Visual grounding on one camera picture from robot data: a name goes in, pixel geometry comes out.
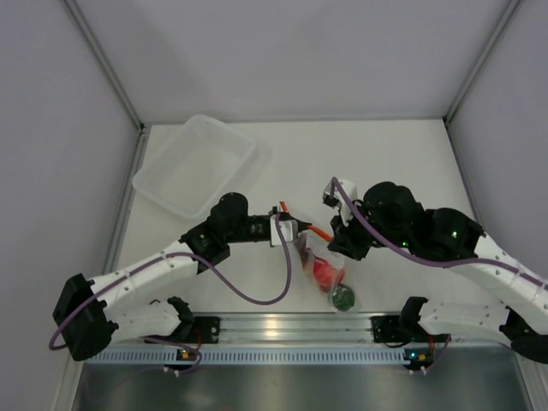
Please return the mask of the clear zip top bag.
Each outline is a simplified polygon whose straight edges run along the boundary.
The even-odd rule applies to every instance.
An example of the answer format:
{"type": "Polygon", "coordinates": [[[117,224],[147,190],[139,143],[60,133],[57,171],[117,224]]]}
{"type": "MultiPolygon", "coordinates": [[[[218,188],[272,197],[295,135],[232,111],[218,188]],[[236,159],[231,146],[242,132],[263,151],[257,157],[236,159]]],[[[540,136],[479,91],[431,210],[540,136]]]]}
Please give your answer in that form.
{"type": "Polygon", "coordinates": [[[346,313],[354,308],[356,296],[344,282],[345,260],[328,249],[331,235],[314,225],[305,225],[295,242],[302,270],[336,313],[346,313]]]}

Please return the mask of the red fake tomato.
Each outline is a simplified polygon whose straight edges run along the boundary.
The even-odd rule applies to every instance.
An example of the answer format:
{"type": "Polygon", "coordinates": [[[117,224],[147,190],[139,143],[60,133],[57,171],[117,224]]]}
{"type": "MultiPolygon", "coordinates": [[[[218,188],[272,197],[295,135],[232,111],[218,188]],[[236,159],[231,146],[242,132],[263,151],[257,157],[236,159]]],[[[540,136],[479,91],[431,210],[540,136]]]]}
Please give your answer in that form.
{"type": "Polygon", "coordinates": [[[313,279],[322,289],[329,289],[337,280],[337,270],[324,259],[315,259],[312,267],[313,279]]]}

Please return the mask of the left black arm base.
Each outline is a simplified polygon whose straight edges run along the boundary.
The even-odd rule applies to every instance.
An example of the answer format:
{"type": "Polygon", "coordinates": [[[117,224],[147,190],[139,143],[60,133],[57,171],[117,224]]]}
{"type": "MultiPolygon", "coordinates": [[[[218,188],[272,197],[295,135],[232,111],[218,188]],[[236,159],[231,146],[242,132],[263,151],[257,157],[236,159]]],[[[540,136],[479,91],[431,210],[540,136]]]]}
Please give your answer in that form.
{"type": "Polygon", "coordinates": [[[221,319],[218,316],[199,315],[192,324],[185,322],[178,326],[170,335],[152,335],[161,341],[190,344],[218,344],[221,319]]]}

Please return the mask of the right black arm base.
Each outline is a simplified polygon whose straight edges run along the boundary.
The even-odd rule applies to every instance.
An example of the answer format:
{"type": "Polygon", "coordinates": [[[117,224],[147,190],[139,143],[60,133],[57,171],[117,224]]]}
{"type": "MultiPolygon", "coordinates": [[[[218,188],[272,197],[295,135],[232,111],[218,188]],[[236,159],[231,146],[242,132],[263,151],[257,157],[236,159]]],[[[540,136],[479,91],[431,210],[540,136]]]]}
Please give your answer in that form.
{"type": "Polygon", "coordinates": [[[371,318],[373,341],[392,345],[428,343],[428,334],[420,328],[406,328],[399,323],[398,315],[373,316],[371,318]]]}

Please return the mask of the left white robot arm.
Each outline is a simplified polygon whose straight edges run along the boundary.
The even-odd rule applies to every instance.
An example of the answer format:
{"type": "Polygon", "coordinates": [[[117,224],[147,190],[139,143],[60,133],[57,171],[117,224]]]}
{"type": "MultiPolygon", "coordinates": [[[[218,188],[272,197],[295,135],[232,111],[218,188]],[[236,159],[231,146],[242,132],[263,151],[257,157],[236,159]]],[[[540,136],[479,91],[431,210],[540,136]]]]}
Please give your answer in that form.
{"type": "Polygon", "coordinates": [[[203,223],[152,256],[102,276],[70,277],[53,310],[57,329],[49,349],[84,361],[126,340],[182,343],[193,334],[194,315],[178,296],[159,300],[161,289],[205,271],[223,279],[217,265],[233,244],[266,242],[288,254],[309,226],[278,206],[251,215],[243,194],[225,194],[203,223]]]}

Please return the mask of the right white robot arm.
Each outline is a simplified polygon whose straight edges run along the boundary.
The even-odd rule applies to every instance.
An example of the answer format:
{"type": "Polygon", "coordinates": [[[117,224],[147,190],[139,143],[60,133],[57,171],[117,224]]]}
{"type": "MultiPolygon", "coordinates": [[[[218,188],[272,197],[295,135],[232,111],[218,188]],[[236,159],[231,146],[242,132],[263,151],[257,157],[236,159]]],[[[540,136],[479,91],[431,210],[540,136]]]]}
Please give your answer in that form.
{"type": "Polygon", "coordinates": [[[358,196],[352,182],[334,177],[323,202],[337,210],[330,251],[360,261],[373,248],[388,248],[415,264],[459,274],[497,300],[468,305],[411,296],[396,327],[405,341],[468,336],[547,362],[547,281],[506,253],[479,223],[456,209],[426,209],[394,182],[358,196]]]}

